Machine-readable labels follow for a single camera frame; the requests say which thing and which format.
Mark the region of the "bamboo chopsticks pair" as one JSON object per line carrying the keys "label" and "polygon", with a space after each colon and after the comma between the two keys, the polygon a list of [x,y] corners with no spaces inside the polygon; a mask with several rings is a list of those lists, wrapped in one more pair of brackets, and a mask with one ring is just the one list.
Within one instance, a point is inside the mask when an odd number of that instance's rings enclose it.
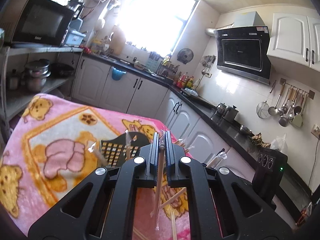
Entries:
{"label": "bamboo chopsticks pair", "polygon": [[131,159],[131,142],[137,140],[137,136],[131,137],[128,130],[125,131],[125,140],[126,140],[126,158],[127,160]]}
{"label": "bamboo chopsticks pair", "polygon": [[174,142],[174,144],[183,147],[184,152],[189,153],[189,151],[193,149],[195,146],[194,145],[188,146],[187,142],[188,142],[187,139],[180,138],[176,142]]}
{"label": "bamboo chopsticks pair", "polygon": [[206,166],[210,168],[216,168],[217,165],[219,165],[219,163],[225,159],[227,159],[227,154],[225,151],[221,151],[212,160],[210,160]]}
{"label": "bamboo chopsticks pair", "polygon": [[161,190],[162,190],[162,179],[163,179],[163,169],[165,164],[165,131],[162,131],[162,135],[158,140],[158,166],[157,166],[157,185],[155,192],[155,204],[150,217],[153,218],[153,228],[155,231],[159,230],[159,212],[161,205]]}
{"label": "bamboo chopsticks pair", "polygon": [[93,153],[97,159],[100,161],[101,165],[103,166],[107,166],[108,165],[108,162],[107,160],[104,158],[104,156],[100,153],[99,150],[97,150],[95,148],[95,145],[96,145],[96,142],[93,142],[93,141],[89,141],[87,146],[88,146],[88,151],[90,153]]}

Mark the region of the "white lower kitchen cabinets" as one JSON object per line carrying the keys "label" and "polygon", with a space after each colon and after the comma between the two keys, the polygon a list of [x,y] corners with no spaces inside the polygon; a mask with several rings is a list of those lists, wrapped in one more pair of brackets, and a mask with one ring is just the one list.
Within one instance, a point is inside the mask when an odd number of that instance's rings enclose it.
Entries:
{"label": "white lower kitchen cabinets", "polygon": [[[157,119],[177,139],[187,139],[188,145],[194,145],[191,154],[199,161],[225,147],[229,156],[223,164],[252,180],[258,149],[240,133],[237,122],[227,122],[214,115],[213,109],[197,104],[178,89],[119,60],[76,55],[71,64],[75,67],[73,101]],[[126,74],[114,81],[112,67]]]}

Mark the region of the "kitchen window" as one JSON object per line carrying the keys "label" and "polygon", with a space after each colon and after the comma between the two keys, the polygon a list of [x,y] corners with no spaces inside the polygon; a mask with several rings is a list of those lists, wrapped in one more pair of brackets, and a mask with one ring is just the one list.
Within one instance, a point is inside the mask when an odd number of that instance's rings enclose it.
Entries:
{"label": "kitchen window", "polygon": [[199,0],[123,0],[118,26],[126,43],[138,49],[172,54]]}

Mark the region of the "dark green utensil basket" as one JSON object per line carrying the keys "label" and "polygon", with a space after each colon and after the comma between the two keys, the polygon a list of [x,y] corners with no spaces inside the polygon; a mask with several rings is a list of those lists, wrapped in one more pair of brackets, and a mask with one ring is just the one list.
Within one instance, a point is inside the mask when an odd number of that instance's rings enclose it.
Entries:
{"label": "dark green utensil basket", "polygon": [[[131,142],[131,158],[139,155],[140,148],[148,145],[149,139],[146,135],[139,132],[130,132],[131,137],[137,136],[136,141]],[[107,160],[107,167],[121,167],[126,158],[126,140],[125,133],[112,140],[101,140],[99,146],[100,153]]]}

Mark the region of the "steel kettle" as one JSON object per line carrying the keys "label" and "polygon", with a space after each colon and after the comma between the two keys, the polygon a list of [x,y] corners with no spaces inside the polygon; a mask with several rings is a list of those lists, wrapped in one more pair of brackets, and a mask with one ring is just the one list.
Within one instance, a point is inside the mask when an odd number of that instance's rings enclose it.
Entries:
{"label": "steel kettle", "polygon": [[219,103],[216,106],[216,113],[215,114],[218,116],[224,116],[226,108],[227,108],[227,106],[224,103]]}

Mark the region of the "pink cartoon bear blanket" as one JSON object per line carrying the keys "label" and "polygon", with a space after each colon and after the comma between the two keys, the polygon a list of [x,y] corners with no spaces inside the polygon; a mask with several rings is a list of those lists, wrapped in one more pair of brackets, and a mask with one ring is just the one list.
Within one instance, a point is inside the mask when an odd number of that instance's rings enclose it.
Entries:
{"label": "pink cartoon bear blanket", "polygon": [[[169,131],[160,121],[80,105],[50,94],[34,96],[1,157],[1,239],[28,239],[30,227],[101,165],[88,142],[129,132]],[[187,191],[171,188],[163,174],[159,230],[150,217],[156,186],[136,194],[132,239],[190,239]]]}

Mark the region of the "black range hood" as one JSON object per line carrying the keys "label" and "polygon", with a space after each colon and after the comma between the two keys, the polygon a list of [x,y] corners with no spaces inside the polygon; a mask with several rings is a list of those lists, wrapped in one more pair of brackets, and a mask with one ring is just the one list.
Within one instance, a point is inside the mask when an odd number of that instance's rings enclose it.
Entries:
{"label": "black range hood", "polygon": [[267,26],[219,29],[214,34],[217,69],[270,84],[271,63],[267,57],[270,36]]}

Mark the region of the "white upper cabinets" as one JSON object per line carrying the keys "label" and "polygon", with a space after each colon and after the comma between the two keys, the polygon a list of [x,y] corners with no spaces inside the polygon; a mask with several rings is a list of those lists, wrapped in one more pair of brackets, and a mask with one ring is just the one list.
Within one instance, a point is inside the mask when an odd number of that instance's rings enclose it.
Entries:
{"label": "white upper cabinets", "polygon": [[319,19],[274,13],[267,56],[277,71],[291,68],[319,71]]}

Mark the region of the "blue hanging trash bin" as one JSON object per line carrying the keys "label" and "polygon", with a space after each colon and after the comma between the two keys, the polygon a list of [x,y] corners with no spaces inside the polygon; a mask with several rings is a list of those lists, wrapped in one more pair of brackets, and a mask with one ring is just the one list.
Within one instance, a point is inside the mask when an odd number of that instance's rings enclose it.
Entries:
{"label": "blue hanging trash bin", "polygon": [[114,81],[119,81],[125,74],[126,74],[126,71],[119,70],[116,67],[112,67],[111,76]]}

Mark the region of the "steel pot on shelf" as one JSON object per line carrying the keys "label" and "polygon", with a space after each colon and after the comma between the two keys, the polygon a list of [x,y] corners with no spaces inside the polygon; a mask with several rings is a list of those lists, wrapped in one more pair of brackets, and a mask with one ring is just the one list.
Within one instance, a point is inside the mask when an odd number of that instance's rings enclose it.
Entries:
{"label": "steel pot on shelf", "polygon": [[31,61],[24,66],[25,86],[30,92],[40,92],[50,75],[50,61],[47,59]]}

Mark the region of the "metal shelf rack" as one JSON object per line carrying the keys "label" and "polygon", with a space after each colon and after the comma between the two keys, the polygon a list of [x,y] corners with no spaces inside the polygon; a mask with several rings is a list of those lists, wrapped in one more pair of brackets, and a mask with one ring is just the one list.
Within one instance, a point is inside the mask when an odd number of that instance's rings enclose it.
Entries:
{"label": "metal shelf rack", "polygon": [[7,64],[13,56],[40,54],[40,53],[82,53],[81,48],[76,47],[35,47],[35,48],[11,48],[5,46],[1,49],[1,127],[10,132],[9,121],[15,117],[33,97],[31,93],[49,92],[64,84],[68,78],[50,79],[50,62],[41,59],[25,64],[24,72],[18,83],[22,88],[7,92]]}

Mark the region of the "wooden cutting board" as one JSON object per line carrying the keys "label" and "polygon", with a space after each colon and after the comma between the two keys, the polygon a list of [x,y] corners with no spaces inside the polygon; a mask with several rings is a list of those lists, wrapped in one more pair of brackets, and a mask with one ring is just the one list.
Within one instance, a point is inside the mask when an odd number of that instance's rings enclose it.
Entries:
{"label": "wooden cutting board", "polygon": [[112,54],[120,55],[126,42],[125,35],[123,31],[116,25],[113,26],[111,30],[111,42],[110,49]]}

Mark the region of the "grey plastic dish bin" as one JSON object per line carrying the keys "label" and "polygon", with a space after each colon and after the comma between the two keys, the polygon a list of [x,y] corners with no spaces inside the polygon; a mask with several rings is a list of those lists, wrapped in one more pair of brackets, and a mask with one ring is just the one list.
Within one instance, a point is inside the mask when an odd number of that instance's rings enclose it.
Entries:
{"label": "grey plastic dish bin", "polygon": [[79,47],[85,37],[85,34],[80,33],[75,29],[68,29],[66,36],[62,42],[62,45],[70,47]]}

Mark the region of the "black microwave oven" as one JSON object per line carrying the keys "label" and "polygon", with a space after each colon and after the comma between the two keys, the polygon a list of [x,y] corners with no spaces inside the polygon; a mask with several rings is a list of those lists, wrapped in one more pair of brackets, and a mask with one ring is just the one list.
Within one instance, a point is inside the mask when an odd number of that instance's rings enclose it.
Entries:
{"label": "black microwave oven", "polygon": [[4,42],[60,46],[73,15],[52,0],[10,0],[1,15]]}

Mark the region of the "wall exhaust fan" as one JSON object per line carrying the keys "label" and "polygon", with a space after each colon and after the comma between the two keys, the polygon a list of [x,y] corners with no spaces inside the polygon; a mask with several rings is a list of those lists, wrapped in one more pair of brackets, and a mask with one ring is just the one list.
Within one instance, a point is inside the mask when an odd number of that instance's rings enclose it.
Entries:
{"label": "wall exhaust fan", "polygon": [[194,58],[194,53],[189,48],[183,48],[178,52],[177,61],[183,64],[188,64]]}

